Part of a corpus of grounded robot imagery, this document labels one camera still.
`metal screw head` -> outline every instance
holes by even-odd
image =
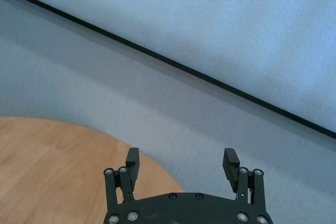
[[[255,174],[257,174],[257,175],[262,175],[262,171],[261,171],[261,170],[255,170],[254,172],[255,172]]]
[[[202,200],[204,198],[203,194],[196,194],[195,195],[196,199]]]
[[[177,195],[176,194],[169,194],[169,199],[176,199],[177,198]]]
[[[130,212],[130,213],[127,215],[127,219],[130,220],[130,221],[134,221],[134,220],[136,220],[138,217],[139,217],[139,215],[138,215],[137,212]]]
[[[264,216],[258,216],[257,221],[260,224],[268,224],[268,220]]]
[[[245,213],[243,213],[243,212],[239,212],[239,213],[237,214],[237,217],[238,217],[238,219],[241,220],[241,221],[248,221],[248,217],[247,217],[247,215],[246,215]]]
[[[117,215],[112,215],[109,218],[109,224],[116,224],[119,221],[119,217]]]

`light blue surface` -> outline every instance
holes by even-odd
[[[23,0],[0,7],[1,116],[94,128],[138,146],[185,190],[228,198],[221,164],[233,147],[265,171],[276,224],[334,223],[334,139]]]
[[[335,0],[40,0],[336,131]]]

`white panel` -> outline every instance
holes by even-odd
[[[40,0],[336,131],[335,0]]]

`black edge strip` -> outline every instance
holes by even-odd
[[[106,30],[104,30],[102,28],[99,28],[99,27],[97,27],[95,25],[92,25],[92,24],[90,24],[88,22],[85,22],[85,21],[83,21],[83,20],[81,20],[79,18],[71,16],[71,15],[65,13],[65,12],[62,12],[61,10],[58,10],[58,9],[56,9],[54,7],[51,7],[51,6],[47,5],[47,4],[44,4],[41,1],[38,1],[38,0],[27,0],[27,1],[29,1],[29,2],[31,2],[33,4],[36,4],[36,5],[44,8],[44,9],[47,9],[47,10],[53,12],[53,13],[56,13],[56,14],[64,17],[64,18],[67,18],[67,19],[69,19],[69,20],[71,20],[73,22],[76,22],[79,25],[85,26],[85,27],[87,27],[87,28],[89,28],[89,29],[91,29],[93,31],[96,31],[96,32],[104,35],[104,36],[107,36],[107,37],[109,37],[111,39],[114,39],[114,40],[120,42],[120,43],[123,43],[123,44],[125,44],[125,45],[127,45],[127,46],[129,46],[131,48],[134,48],[134,49],[140,51],[140,52],[143,52],[143,53],[145,53],[145,54],[147,54],[147,55],[149,55],[151,57],[154,57],[155,59],[163,61],[163,62],[165,62],[165,63],[167,63],[167,64],[169,64],[171,66],[174,66],[174,67],[176,67],[176,68],[178,68],[178,69],[180,69],[182,71],[185,71],[185,72],[187,72],[189,74],[192,74],[193,76],[196,76],[196,77],[198,77],[200,79],[203,79],[203,80],[205,80],[207,82],[210,82],[213,85],[216,85],[216,86],[218,86],[218,87],[220,87],[222,89],[225,89],[225,90],[227,90],[227,91],[229,91],[229,92],[231,92],[233,94],[236,94],[236,95],[238,95],[238,96],[240,96],[242,98],[245,98],[245,99],[247,99],[247,100],[249,100],[251,102],[254,102],[254,103],[256,103],[256,104],[258,104],[260,106],[263,106],[263,107],[265,107],[265,108],[267,108],[269,110],[272,110],[272,111],[274,111],[274,112],[276,112],[276,113],[278,113],[278,114],[280,114],[282,116],[285,116],[285,117],[287,117],[287,118],[289,118],[289,119],[291,119],[293,121],[301,123],[304,126],[307,126],[307,127],[311,128],[313,130],[316,130],[318,132],[321,132],[321,133],[323,133],[323,134],[325,134],[327,136],[330,136],[330,137],[336,139],[336,132],[333,132],[333,131],[328,130],[328,129],[322,127],[322,126],[319,126],[319,125],[317,125],[315,123],[312,123],[312,122],[310,122],[310,121],[308,121],[306,119],[303,119],[303,118],[301,118],[301,117],[299,117],[297,115],[294,115],[294,114],[292,114],[292,113],[290,113],[290,112],[288,112],[286,110],[283,110],[283,109],[281,109],[279,107],[276,107],[276,106],[274,106],[274,105],[272,105],[272,104],[270,104],[268,102],[265,102],[265,101],[263,101],[263,100],[261,100],[259,98],[256,98],[253,95],[245,93],[245,92],[243,92],[243,91],[241,91],[239,89],[236,89],[236,88],[234,88],[234,87],[232,87],[232,86],[230,86],[228,84],[225,84],[225,83],[223,83],[221,81],[218,81],[218,80],[216,80],[216,79],[214,79],[214,78],[212,78],[210,76],[207,76],[206,74],[198,72],[197,70],[194,70],[194,69],[192,69],[190,67],[187,67],[187,66],[185,66],[185,65],[183,65],[181,63],[178,63],[178,62],[176,62],[176,61],[174,61],[172,59],[169,59],[169,58],[167,58],[167,57],[165,57],[165,56],[163,56],[161,54],[153,52],[153,51],[151,51],[151,50],[149,50],[147,48],[144,48],[142,46],[139,46],[138,44],[135,44],[135,43],[133,43],[133,42],[131,42],[129,40],[126,40],[126,39],[124,39],[122,37],[119,37],[119,36],[113,34],[113,33],[110,33],[110,32],[108,32],[108,31],[106,31]]]

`round wooden table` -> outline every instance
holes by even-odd
[[[129,148],[82,126],[0,118],[0,224],[102,224],[107,211],[103,170],[125,165]],[[183,190],[140,153],[135,199],[172,191]]]

